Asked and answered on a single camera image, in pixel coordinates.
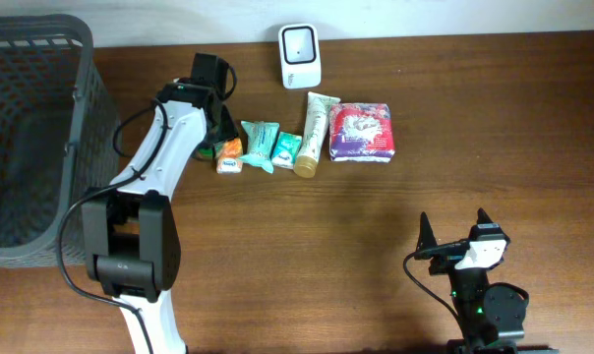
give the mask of small snack package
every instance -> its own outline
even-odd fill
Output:
[[[249,137],[247,153],[240,156],[240,160],[255,167],[261,167],[268,173],[273,173],[273,164],[270,163],[270,151],[275,144],[279,123],[242,121],[242,128]]]
[[[240,173],[242,171],[242,161],[238,159],[238,157],[242,156],[242,142],[240,142],[240,138],[223,143],[216,152],[216,156],[218,156],[216,172]]]
[[[295,155],[300,146],[301,137],[284,132],[279,133],[270,162],[277,167],[293,169]]]
[[[332,161],[389,162],[395,154],[386,104],[335,104],[328,117]]]

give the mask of teal wrapper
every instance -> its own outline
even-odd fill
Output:
[[[270,151],[275,144],[279,123],[245,122],[242,121],[242,128],[249,137],[247,153],[240,156],[240,160],[255,167],[261,167],[268,173],[273,173],[273,165],[270,163]]]
[[[293,169],[295,155],[300,146],[301,137],[284,132],[279,133],[270,162],[277,167]]]

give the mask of cable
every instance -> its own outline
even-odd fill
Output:
[[[112,184],[110,186],[107,187],[103,187],[95,192],[91,192],[86,196],[81,197],[80,199],[78,199],[75,203],[73,203],[68,210],[63,214],[63,217],[61,218],[61,222],[59,224],[59,228],[57,230],[57,238],[56,238],[56,249],[55,249],[55,253],[56,253],[56,259],[57,259],[57,265],[59,267],[59,270],[61,271],[61,274],[63,275],[63,279],[65,280],[65,282],[68,284],[68,286],[74,290],[77,294],[84,296],[88,299],[92,299],[94,301],[98,301],[107,305],[111,305],[111,306],[116,306],[125,310],[130,311],[132,314],[134,314],[136,316],[136,318],[138,319],[138,323],[140,324],[140,328],[142,329],[142,334],[144,335],[145,340],[147,341],[147,347],[148,347],[148,353],[152,354],[152,345],[150,344],[150,337],[149,337],[149,333],[147,332],[147,327],[144,323],[144,319],[142,318],[142,315],[140,314],[140,309],[136,309],[135,307],[125,304],[125,303],[121,303],[119,301],[115,301],[115,300],[111,300],[102,296],[98,296],[95,294],[91,294],[83,289],[81,289],[80,287],[78,287],[74,281],[72,281],[72,279],[70,278],[70,274],[68,274],[68,270],[66,270],[65,265],[63,263],[63,230],[65,229],[68,220],[70,219],[70,216],[72,216],[72,214],[83,204],[85,204],[86,202],[102,196],[106,193],[109,193],[111,191],[115,191],[116,189],[125,186],[135,180],[137,180],[138,178],[140,178],[142,176],[143,173],[145,173],[150,165],[152,164],[152,162],[155,160],[155,158],[157,157],[157,154],[159,153],[159,150],[161,149],[161,146],[163,145],[164,140],[166,139],[166,133],[168,131],[168,119],[166,119],[167,114],[166,114],[166,109],[164,108],[163,104],[156,98],[153,98],[152,103],[154,103],[156,106],[159,107],[159,110],[161,111],[161,115],[163,116],[163,123],[161,125],[161,135],[159,136],[159,140],[157,141],[157,145],[155,146],[155,148],[153,149],[152,153],[150,154],[150,156],[148,157],[147,162],[142,166],[142,168],[140,168],[138,171],[134,171],[133,176],[127,178],[124,181],[118,182],[116,184]],[[147,108],[144,109],[143,111],[141,111],[142,113],[136,113],[134,116],[137,118],[138,116],[140,116],[141,114],[146,113],[147,110],[151,110],[151,108]],[[129,122],[131,120],[131,118],[127,119],[125,121],[125,123]]]
[[[141,111],[139,111],[138,113],[132,115],[131,117],[127,118],[124,122],[122,122],[122,124],[120,124],[116,130],[113,132],[113,150],[116,151],[117,154],[119,154],[122,157],[129,157],[131,158],[132,156],[130,154],[126,154],[124,153],[119,147],[118,147],[118,136],[120,135],[120,132],[122,132],[122,130],[124,129],[124,127],[126,127],[129,123],[133,122],[134,120],[136,120],[138,117],[141,117],[143,114],[151,112],[152,111],[152,107],[149,108],[145,108]]]
[[[408,264],[408,261],[410,259],[412,259],[416,255],[418,255],[420,252],[421,253],[430,253],[431,251],[432,251],[432,249],[427,249],[427,250],[415,251],[415,252],[411,253],[410,255],[406,256],[406,258],[404,258],[404,262],[402,263],[402,267],[404,268],[404,272],[406,273],[406,275],[415,283],[415,285],[419,286],[420,289],[424,290],[428,295],[430,295],[433,299],[437,300],[440,304],[444,305],[447,308],[447,310],[450,311],[450,313],[452,314],[452,316],[456,320],[456,323],[458,324],[458,327],[461,330],[461,333],[463,334],[463,340],[465,341],[465,346],[469,350],[470,349],[470,345],[469,345],[469,341],[468,341],[465,333],[463,332],[463,322],[461,320],[461,317],[456,313],[456,311],[452,308],[452,306],[449,303],[447,303],[446,301],[444,301],[444,299],[442,299],[437,294],[435,294],[434,292],[432,292],[429,288],[427,288],[426,286],[424,286],[424,284],[422,284],[419,280],[417,280],[417,278],[415,278],[415,276],[413,276],[413,274],[411,274],[411,272],[408,270],[407,264]]]
[[[233,79],[233,85],[231,86],[231,90],[226,94],[220,94],[220,90],[219,89],[216,90],[216,94],[218,95],[218,98],[220,98],[220,100],[222,100],[222,101],[226,101],[231,96],[231,94],[234,92],[234,90],[236,90],[236,84],[238,84],[238,78],[236,77],[236,69],[234,69],[234,67],[229,65],[229,72],[231,73],[231,78]]]

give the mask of gray plastic basket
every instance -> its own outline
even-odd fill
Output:
[[[70,202],[118,171],[118,116],[92,53],[75,17],[0,18],[0,266],[55,265]],[[79,213],[64,241],[66,262],[83,263]]]

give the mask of white tube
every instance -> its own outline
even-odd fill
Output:
[[[327,114],[332,105],[338,102],[340,102],[338,97],[308,92],[304,139],[293,168],[300,177],[312,178],[315,176],[321,146],[324,144],[324,138],[327,134]]]

